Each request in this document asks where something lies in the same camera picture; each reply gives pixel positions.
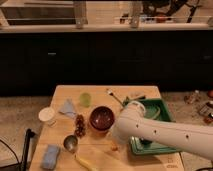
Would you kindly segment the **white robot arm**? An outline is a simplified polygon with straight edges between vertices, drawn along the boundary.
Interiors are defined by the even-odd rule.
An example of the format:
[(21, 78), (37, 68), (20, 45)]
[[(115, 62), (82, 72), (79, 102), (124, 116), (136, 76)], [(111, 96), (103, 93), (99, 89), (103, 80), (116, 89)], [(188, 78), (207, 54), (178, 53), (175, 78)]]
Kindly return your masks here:
[(110, 133), (120, 144), (130, 137), (143, 138), (213, 161), (213, 127), (157, 121), (144, 117), (145, 106), (129, 102), (120, 112)]

